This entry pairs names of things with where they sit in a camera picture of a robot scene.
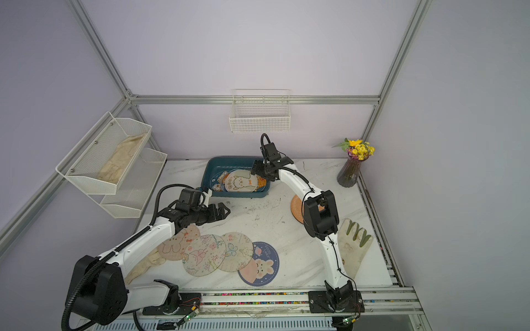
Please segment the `teal orange cats coaster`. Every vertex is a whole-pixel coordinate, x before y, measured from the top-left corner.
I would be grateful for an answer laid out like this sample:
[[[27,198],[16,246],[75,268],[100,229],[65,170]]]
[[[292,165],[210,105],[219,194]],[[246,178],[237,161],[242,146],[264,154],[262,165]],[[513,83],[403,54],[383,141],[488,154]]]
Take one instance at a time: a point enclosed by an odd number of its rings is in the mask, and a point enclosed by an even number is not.
[[[227,171],[222,171],[214,175],[210,182],[211,190],[215,192],[226,192],[224,182],[228,175],[229,175],[229,172]]]

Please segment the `cream dog bone coaster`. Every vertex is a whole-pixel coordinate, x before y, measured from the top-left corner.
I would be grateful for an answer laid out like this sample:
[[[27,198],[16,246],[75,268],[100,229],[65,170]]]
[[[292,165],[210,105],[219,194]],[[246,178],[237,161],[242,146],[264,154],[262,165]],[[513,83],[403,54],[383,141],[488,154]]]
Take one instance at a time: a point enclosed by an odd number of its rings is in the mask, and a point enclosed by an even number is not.
[[[234,170],[225,177],[223,185],[229,193],[252,193],[258,189],[258,178],[249,170]]]

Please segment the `cream butterfly coaster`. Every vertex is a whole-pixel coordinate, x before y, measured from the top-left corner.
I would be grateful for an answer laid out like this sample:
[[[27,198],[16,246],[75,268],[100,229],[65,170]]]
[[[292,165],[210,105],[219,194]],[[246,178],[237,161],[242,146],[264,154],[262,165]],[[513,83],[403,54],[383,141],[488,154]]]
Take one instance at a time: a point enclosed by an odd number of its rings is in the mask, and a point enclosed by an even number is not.
[[[242,233],[230,232],[222,235],[226,246],[225,256],[219,266],[221,271],[235,273],[248,265],[253,256],[253,243]]]

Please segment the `plain orange coaster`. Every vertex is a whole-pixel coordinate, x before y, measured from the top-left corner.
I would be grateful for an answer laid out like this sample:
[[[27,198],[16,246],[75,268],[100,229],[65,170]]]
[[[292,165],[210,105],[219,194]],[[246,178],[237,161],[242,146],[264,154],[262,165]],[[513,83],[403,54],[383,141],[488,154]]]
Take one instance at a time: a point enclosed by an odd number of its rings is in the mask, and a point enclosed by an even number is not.
[[[303,211],[304,207],[302,200],[297,195],[295,195],[291,200],[291,214],[293,215],[295,220],[301,224],[304,224]]]

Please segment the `cream pink bow coaster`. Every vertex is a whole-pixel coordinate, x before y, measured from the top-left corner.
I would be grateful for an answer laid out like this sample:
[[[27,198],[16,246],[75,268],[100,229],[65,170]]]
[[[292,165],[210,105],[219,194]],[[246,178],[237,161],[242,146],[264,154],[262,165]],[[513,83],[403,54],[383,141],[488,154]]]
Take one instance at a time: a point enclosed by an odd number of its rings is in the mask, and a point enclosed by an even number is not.
[[[224,261],[226,244],[215,234],[194,239],[183,253],[183,267],[194,277],[203,277],[216,271]]]

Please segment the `purple pink bunny coaster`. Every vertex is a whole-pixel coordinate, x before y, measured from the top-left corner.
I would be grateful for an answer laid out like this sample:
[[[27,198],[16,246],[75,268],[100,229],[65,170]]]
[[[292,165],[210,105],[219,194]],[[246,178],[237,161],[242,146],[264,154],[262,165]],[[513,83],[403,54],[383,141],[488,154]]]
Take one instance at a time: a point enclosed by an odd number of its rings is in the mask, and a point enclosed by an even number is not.
[[[238,274],[250,286],[262,287],[276,278],[280,269],[280,257],[272,245],[256,241],[253,243],[253,257]]]

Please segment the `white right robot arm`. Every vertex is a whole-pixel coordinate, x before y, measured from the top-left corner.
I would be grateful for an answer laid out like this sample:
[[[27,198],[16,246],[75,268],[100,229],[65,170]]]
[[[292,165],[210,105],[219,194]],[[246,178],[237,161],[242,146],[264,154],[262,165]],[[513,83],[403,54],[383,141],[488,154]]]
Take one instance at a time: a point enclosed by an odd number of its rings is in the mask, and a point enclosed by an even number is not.
[[[334,312],[345,310],[357,302],[357,287],[343,271],[338,247],[340,218],[334,194],[312,184],[274,143],[260,142],[260,150],[262,160],[254,162],[251,172],[267,181],[281,181],[300,198],[304,228],[310,237],[320,241],[326,261],[327,306]]]

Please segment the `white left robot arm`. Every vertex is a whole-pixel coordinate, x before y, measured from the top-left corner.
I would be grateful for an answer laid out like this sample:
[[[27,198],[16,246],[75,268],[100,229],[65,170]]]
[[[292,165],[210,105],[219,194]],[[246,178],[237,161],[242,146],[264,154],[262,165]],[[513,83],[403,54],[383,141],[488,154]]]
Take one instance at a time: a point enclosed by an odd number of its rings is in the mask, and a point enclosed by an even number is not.
[[[79,327],[109,325],[122,314],[135,314],[146,307],[160,307],[166,314],[179,310],[183,301],[179,287],[156,279],[147,284],[126,285],[125,278],[138,263],[164,241],[190,225],[222,221],[230,215],[223,203],[212,204],[211,190],[181,184],[178,199],[160,208],[157,195],[150,223],[120,245],[96,256],[82,257],[73,270],[64,311],[62,330],[71,330],[70,316],[87,319]]]

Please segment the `yellow flower bouquet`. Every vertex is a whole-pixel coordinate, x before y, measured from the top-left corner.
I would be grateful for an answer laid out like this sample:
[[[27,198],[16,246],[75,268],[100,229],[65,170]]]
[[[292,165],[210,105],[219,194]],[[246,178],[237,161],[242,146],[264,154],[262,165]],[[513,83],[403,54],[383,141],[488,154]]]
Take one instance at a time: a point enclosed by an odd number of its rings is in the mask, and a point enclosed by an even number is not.
[[[335,145],[334,148],[340,148],[344,151],[351,159],[358,161],[365,161],[369,157],[373,156],[375,148],[370,145],[369,142],[359,140],[344,139],[343,142]]]

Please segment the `white mesh shelf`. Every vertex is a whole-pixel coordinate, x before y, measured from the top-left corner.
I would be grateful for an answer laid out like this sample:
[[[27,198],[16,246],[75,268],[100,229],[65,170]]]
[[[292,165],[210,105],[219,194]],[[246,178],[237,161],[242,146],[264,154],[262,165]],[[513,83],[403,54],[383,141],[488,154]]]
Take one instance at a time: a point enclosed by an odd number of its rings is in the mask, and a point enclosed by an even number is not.
[[[145,148],[114,195],[105,195],[100,207],[115,219],[140,218],[166,163],[167,154]]]
[[[62,159],[55,170],[84,194],[114,195],[150,139],[151,133],[152,126],[148,124],[106,113],[84,139]],[[127,137],[142,134],[146,136],[118,184],[100,181],[97,178],[98,173],[111,158],[117,145]]]

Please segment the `white green glove on table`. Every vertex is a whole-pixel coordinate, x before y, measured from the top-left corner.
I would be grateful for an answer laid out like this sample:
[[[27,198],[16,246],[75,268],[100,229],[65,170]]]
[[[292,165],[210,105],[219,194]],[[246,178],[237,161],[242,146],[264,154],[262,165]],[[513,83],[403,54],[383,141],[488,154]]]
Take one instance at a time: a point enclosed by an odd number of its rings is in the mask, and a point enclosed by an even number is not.
[[[338,247],[345,273],[354,279],[373,242],[373,236],[358,222],[345,219],[338,231]]]

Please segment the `upper white mesh shelf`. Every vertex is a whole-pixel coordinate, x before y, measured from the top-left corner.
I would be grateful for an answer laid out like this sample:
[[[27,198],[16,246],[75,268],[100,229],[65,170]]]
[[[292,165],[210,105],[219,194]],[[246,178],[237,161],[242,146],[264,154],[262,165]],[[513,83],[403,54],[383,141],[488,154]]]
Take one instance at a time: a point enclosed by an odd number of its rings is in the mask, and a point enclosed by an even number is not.
[[[114,195],[150,139],[151,133],[152,126],[148,124],[106,113],[84,139],[62,159],[55,170],[84,194]],[[117,145],[127,137],[142,134],[146,136],[118,184],[100,181],[97,178],[98,173],[111,158]]]

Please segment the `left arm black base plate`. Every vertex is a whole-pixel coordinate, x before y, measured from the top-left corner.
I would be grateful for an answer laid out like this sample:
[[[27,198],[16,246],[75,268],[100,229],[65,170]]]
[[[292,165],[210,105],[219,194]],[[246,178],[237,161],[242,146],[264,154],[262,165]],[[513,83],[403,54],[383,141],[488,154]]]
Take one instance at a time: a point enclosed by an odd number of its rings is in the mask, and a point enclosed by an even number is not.
[[[200,307],[202,295],[199,292],[180,292],[161,306],[150,306],[142,310],[144,316],[184,316]]]

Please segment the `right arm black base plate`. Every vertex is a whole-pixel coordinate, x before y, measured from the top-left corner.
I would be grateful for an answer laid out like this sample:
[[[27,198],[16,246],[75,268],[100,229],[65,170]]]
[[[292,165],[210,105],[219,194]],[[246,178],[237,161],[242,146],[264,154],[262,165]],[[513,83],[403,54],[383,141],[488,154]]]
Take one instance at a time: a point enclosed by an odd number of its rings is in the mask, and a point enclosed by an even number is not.
[[[354,291],[346,294],[346,296],[339,296],[332,298],[327,291],[310,291],[309,310],[311,313],[364,313],[364,299],[361,292]]]

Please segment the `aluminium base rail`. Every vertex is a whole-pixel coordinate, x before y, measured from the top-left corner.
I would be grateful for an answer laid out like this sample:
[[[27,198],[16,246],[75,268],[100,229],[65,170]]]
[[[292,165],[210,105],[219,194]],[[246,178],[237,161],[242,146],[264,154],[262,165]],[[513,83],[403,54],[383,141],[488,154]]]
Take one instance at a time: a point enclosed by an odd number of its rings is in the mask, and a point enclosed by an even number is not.
[[[200,298],[200,317],[301,317],[309,316],[313,306],[310,292],[325,291],[323,286],[306,288],[247,288],[243,290],[181,290],[188,299]],[[391,286],[388,288],[360,288],[364,306],[361,316],[425,315],[413,288]]]

